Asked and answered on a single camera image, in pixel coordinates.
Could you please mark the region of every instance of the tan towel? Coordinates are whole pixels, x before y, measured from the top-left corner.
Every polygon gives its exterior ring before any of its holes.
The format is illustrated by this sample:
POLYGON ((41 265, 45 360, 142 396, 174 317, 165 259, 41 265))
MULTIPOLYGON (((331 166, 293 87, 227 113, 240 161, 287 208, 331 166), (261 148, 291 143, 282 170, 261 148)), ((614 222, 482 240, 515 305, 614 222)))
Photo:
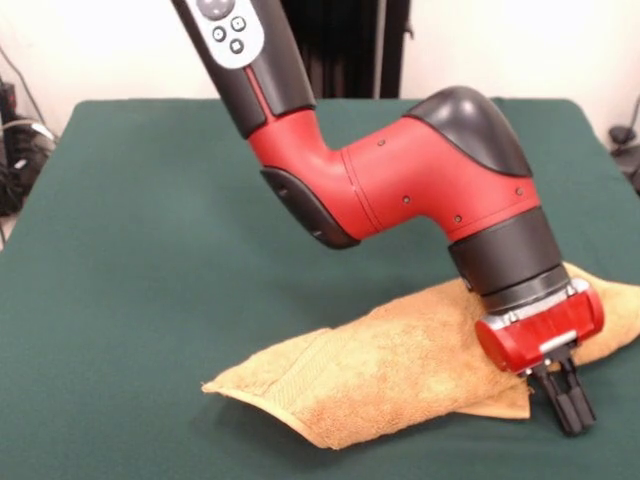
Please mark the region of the tan towel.
MULTIPOLYGON (((593 362, 640 333, 640 286, 567 264, 591 282, 605 328, 576 352, 593 362)), ((341 449, 451 412, 527 419, 524 380, 484 355, 478 298, 456 279, 408 295, 335 329, 273 345, 202 386, 260 408, 320 448, 341 449)))

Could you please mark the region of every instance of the green tablecloth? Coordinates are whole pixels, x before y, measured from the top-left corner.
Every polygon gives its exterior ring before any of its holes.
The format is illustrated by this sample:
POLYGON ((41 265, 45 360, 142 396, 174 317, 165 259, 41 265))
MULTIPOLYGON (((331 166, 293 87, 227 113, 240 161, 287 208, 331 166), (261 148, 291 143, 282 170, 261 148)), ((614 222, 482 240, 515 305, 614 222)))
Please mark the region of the green tablecloth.
MULTIPOLYGON (((640 203, 579 108, 496 99, 565 258, 640 284, 640 203)), ((338 147, 408 101, 321 101, 338 147)), ((513 423, 450 415, 340 452, 200 383, 285 338, 455 276, 413 221, 334 252, 258 175, 217 101, 77 108, 0 255, 0 478, 633 478, 640 345, 583 369, 599 416, 564 438, 543 398, 513 423)))

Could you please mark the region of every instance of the black curtain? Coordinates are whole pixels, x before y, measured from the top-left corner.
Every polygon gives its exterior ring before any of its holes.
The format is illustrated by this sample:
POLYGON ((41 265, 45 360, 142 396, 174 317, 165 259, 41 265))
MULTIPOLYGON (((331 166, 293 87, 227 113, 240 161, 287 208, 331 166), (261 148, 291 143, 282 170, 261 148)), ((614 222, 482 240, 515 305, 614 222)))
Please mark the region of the black curtain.
MULTIPOLYGON (((409 0, 385 2, 379 95, 397 98, 409 0)), ((282 0, 318 98, 376 94, 378 0, 282 0)))

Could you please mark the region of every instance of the white wall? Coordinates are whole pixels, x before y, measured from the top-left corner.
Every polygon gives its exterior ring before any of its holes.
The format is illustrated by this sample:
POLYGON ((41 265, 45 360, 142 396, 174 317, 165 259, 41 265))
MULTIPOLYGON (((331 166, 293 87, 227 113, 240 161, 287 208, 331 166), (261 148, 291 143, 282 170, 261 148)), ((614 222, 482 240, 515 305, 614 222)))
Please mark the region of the white wall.
MULTIPOLYGON (((638 0, 413 0, 411 22, 405 98, 570 98, 606 141, 640 94, 638 0)), ((57 131, 84 99, 216 96, 169 0, 0 0, 0 44, 57 131)))
POLYGON ((630 120, 638 0, 413 0, 411 17, 403 96, 467 84, 490 96, 569 98, 603 141, 630 120))

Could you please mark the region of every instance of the cable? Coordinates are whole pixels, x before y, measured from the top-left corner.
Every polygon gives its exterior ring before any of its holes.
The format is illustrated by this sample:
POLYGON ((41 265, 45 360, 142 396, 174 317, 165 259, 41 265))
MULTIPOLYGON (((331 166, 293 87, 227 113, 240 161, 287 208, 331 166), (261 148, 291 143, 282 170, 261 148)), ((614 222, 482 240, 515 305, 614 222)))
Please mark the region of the cable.
POLYGON ((37 120, 33 120, 30 118, 13 120, 11 122, 5 123, 4 125, 0 125, 0 131, 5 131, 9 128, 19 127, 19 126, 29 127, 32 130, 35 130, 40 135, 44 135, 52 142, 58 143, 58 140, 59 140, 58 136, 55 133, 53 133, 50 128, 48 128, 46 125, 43 125, 42 123, 39 123, 37 120))
POLYGON ((636 124, 636 121, 638 120, 639 110, 640 110, 640 95, 638 95, 638 98, 636 100, 636 106, 633 109, 633 115, 631 115, 631 121, 629 122, 629 129, 627 130, 627 136, 624 139, 623 144, 628 143, 629 140, 631 140, 631 132, 633 131, 633 126, 636 124))
POLYGON ((38 118, 40 119, 40 121, 43 124, 47 123, 47 122, 44 121, 44 116, 42 115, 42 112, 40 111, 40 107, 38 107, 38 103, 33 98, 33 95, 31 94, 31 90, 29 90, 29 86, 27 85, 27 81, 24 79, 24 76, 22 75, 22 72, 20 70, 18 70, 18 67, 16 67, 15 64, 11 61, 11 59, 7 55, 7 52, 5 52, 4 49, 2 48, 2 45, 0 45, 0 55, 2 55, 2 57, 7 62, 7 64, 11 67, 11 69, 14 72, 16 72, 16 75, 18 75, 18 78, 20 79, 20 82, 22 82, 22 86, 24 87, 25 92, 27 92, 27 96, 29 97, 29 100, 31 100, 31 103, 33 104, 33 108, 35 108, 36 113, 38 114, 38 118))

